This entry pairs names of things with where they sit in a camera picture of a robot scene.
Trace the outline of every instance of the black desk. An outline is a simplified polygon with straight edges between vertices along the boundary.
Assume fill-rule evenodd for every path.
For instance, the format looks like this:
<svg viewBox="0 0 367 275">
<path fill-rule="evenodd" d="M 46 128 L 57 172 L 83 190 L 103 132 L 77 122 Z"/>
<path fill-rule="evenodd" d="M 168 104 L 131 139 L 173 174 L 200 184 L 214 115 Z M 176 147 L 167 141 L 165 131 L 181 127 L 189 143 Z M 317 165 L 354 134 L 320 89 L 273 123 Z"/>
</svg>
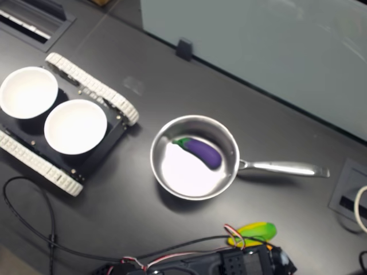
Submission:
<svg viewBox="0 0 367 275">
<path fill-rule="evenodd" d="M 277 226 L 274 243 L 291 256 L 297 274 L 342 275 L 359 269 L 357 257 L 366 249 L 367 235 L 348 233 L 327 205 L 345 159 L 367 164 L 367 148 L 200 64 L 180 60 L 172 49 L 92 5 L 63 3 L 77 21 L 51 51 L 121 91 L 139 110 L 140 121 L 77 198 L 53 193 L 60 243 L 87 253 L 134 256 L 222 234 L 225 222 L 237 227 L 268 221 Z M 0 53 L 0 80 L 20 67 L 41 65 L 46 57 L 4 32 Z M 127 78 L 139 83 L 136 92 L 124 86 Z M 330 167 L 331 178 L 249 174 L 217 198 L 179 201 L 156 183 L 149 149 L 165 123 L 187 114 L 210 116 L 226 125 L 244 159 L 322 164 Z M 1 187 L 19 172 L 3 151 L 0 157 Z M 44 202 L 29 192 L 29 185 L 15 185 L 9 193 L 17 209 L 48 234 Z M 0 207 L 0 241 L 47 274 L 46 244 L 12 216 L 2 199 Z M 56 274 L 85 274 L 103 264 L 58 250 L 56 255 Z"/>
</svg>

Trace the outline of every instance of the metal vent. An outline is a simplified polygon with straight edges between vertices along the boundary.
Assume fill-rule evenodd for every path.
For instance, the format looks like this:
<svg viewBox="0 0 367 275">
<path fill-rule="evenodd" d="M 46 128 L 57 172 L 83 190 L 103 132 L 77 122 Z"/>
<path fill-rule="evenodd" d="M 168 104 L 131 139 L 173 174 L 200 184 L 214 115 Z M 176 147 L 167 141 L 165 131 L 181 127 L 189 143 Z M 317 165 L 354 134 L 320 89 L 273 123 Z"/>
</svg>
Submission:
<svg viewBox="0 0 367 275">
<path fill-rule="evenodd" d="M 47 52 L 75 17 L 51 0 L 0 2 L 0 29 Z"/>
</svg>

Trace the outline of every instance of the eggplant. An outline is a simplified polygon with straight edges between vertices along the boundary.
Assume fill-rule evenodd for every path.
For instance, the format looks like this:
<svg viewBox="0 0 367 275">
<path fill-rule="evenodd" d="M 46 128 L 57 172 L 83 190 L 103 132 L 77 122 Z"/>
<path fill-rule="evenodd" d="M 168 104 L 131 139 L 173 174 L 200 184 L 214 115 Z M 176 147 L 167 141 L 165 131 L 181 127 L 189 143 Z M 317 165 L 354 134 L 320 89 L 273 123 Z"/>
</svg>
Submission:
<svg viewBox="0 0 367 275">
<path fill-rule="evenodd" d="M 222 164 L 222 157 L 212 146 L 197 139 L 185 137 L 174 140 L 173 144 L 179 145 L 185 151 L 201 159 L 211 170 L 219 168 Z"/>
</svg>

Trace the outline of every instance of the pan handle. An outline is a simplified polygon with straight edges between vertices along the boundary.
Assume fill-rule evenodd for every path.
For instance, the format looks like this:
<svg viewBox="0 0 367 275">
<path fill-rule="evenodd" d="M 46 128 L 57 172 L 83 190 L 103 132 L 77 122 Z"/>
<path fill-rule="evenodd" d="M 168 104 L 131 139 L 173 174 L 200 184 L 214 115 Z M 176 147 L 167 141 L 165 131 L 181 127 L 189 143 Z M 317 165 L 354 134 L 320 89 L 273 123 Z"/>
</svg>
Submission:
<svg viewBox="0 0 367 275">
<path fill-rule="evenodd" d="M 246 162 L 240 159 L 239 170 L 258 169 L 297 176 L 328 178 L 330 171 L 326 167 L 302 162 Z"/>
</svg>

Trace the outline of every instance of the saucepan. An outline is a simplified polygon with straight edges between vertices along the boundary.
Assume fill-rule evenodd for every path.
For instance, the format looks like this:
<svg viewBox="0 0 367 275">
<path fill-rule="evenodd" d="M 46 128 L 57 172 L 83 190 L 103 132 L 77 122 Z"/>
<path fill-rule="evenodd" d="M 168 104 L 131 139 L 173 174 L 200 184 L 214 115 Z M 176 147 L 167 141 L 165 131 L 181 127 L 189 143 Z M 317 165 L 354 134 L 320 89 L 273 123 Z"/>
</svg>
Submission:
<svg viewBox="0 0 367 275">
<path fill-rule="evenodd" d="M 177 140 L 183 139 L 205 144 L 221 161 L 213 169 L 177 144 Z M 179 117 L 163 126 L 152 143 L 150 163 L 164 189 L 191 201 L 218 196 L 231 185 L 240 170 L 257 169 L 322 178 L 330 176 L 329 169 L 308 163 L 242 160 L 230 131 L 218 121 L 199 115 Z"/>
</svg>

